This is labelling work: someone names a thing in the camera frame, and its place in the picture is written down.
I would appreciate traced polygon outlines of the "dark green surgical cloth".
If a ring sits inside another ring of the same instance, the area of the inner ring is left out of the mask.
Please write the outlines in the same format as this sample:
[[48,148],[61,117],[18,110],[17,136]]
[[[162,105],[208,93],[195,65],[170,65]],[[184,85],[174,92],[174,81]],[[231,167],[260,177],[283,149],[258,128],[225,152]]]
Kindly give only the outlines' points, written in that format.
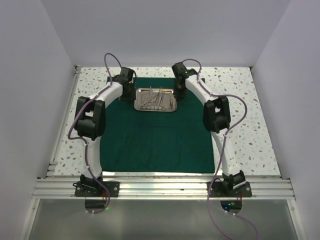
[[106,109],[100,165],[108,172],[212,173],[211,134],[203,126],[203,105],[188,92],[174,112],[137,111],[116,99]]

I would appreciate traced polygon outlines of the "steel instrument tray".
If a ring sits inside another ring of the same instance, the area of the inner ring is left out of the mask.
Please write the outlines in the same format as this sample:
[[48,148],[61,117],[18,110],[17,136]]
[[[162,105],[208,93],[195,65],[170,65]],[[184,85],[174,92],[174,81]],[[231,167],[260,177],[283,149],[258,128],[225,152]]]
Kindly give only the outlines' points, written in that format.
[[[151,110],[140,110],[141,106],[141,97],[142,97],[142,92],[147,90],[147,87],[141,87],[136,90],[136,99],[134,101],[134,109],[137,111],[142,111],[142,112],[160,112],[160,113],[172,113],[175,112],[177,109],[177,100],[174,97],[174,91],[173,89],[170,88],[163,88],[164,91],[164,99],[163,99],[163,105],[165,106],[165,110],[154,110],[154,107],[151,107]],[[153,101],[156,100],[157,93],[160,88],[152,88],[153,91]]]

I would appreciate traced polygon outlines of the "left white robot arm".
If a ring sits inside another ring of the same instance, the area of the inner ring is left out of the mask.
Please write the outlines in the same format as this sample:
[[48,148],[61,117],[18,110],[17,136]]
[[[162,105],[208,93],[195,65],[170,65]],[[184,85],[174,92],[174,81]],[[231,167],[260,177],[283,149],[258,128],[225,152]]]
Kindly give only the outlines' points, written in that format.
[[103,181],[100,160],[101,138],[107,126],[107,107],[115,100],[134,101],[136,99],[136,73],[122,67],[120,74],[111,77],[106,86],[96,94],[77,100],[71,130],[76,130],[75,139],[83,141],[84,172],[74,183],[76,197],[113,197],[119,187],[115,182]]

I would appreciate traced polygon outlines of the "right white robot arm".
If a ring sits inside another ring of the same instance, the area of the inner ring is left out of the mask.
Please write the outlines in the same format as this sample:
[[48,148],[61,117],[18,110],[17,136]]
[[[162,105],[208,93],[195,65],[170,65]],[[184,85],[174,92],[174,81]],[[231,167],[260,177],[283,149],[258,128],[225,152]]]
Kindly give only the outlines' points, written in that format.
[[227,142],[228,133],[234,127],[231,125],[231,113],[228,97],[236,98],[244,103],[243,99],[235,95],[216,94],[200,79],[200,72],[188,69],[184,62],[175,63],[172,67],[174,74],[174,98],[179,101],[191,91],[203,105],[202,122],[204,128],[211,133],[220,159],[216,167],[212,183],[208,187],[210,197],[244,197],[251,196],[250,188],[236,154],[230,142]]

